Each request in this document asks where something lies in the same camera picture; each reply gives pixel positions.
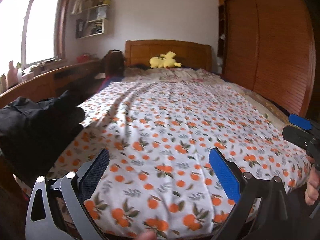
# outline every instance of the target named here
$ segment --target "screw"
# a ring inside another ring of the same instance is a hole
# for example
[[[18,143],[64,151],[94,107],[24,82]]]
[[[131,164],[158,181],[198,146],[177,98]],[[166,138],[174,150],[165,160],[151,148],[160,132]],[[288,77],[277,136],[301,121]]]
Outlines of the screw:
[[[67,173],[66,177],[67,177],[68,179],[72,179],[75,175],[76,175],[76,174],[75,174],[73,171],[71,171],[71,172],[68,172],[68,173]]]
[[[37,182],[38,182],[38,183],[41,183],[41,182],[44,181],[44,179],[45,179],[44,176],[40,176],[40,177],[37,178]]]
[[[253,176],[252,176],[252,174],[250,173],[250,172],[244,172],[243,173],[243,176],[246,178],[246,179],[251,179]]]
[[[274,176],[273,179],[275,180],[275,182],[278,182],[278,183],[282,181],[279,176]]]

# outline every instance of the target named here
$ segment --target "wooden headboard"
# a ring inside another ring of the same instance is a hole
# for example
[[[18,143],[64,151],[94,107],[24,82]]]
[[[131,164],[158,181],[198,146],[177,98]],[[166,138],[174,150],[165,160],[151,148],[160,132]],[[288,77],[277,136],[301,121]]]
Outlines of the wooden headboard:
[[[212,53],[210,45],[203,45],[187,41],[170,40],[143,40],[126,41],[125,60],[126,66],[144,64],[149,66],[152,57],[174,52],[177,62],[191,68],[204,68],[211,71]]]

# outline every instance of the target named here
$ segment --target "bed sheet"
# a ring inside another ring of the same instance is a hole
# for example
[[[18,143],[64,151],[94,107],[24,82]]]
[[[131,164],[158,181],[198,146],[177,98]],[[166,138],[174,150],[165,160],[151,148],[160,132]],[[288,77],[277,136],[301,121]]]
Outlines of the bed sheet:
[[[85,201],[105,233],[135,237],[152,228],[164,238],[210,235],[234,205],[209,164],[213,147],[257,178],[280,176],[286,192],[303,184],[310,169],[304,151],[284,141],[229,84],[111,83],[81,107],[85,129],[47,177],[76,171],[107,148],[110,165]]]
[[[207,72],[205,69],[194,70],[192,68],[156,68],[142,70],[128,67],[124,70],[122,82],[197,82],[209,85],[223,84],[220,76]]]

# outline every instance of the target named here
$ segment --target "bed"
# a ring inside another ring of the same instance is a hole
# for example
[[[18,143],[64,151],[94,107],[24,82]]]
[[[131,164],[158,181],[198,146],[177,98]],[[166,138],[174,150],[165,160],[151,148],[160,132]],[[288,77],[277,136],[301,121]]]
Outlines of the bed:
[[[131,67],[169,50],[189,68]],[[212,235],[235,204],[209,164],[213,147],[242,172],[261,179],[280,176],[287,192],[305,183],[310,163],[304,151],[283,140],[284,114],[208,72],[212,55],[207,45],[127,41],[125,56],[124,79],[80,105],[85,129],[47,174],[60,178],[101,148],[109,150],[110,165],[84,203],[104,233],[135,237],[151,228],[167,239]],[[71,223],[62,201],[60,206]],[[258,206],[259,200],[250,218]]]

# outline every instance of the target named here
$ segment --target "white wall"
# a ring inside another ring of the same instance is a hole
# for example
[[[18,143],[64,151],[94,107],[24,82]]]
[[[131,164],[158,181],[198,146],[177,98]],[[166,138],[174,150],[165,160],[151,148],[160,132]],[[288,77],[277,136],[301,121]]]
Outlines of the white wall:
[[[81,42],[76,39],[76,20],[78,16],[71,14],[73,4],[74,0],[69,0],[65,29],[65,58],[67,60],[64,63],[65,65],[75,64],[76,57],[81,55]]]
[[[74,51],[98,57],[110,49],[124,51],[126,40],[168,39],[211,45],[215,66],[218,0],[112,0],[111,7],[108,34],[78,40],[69,57]]]

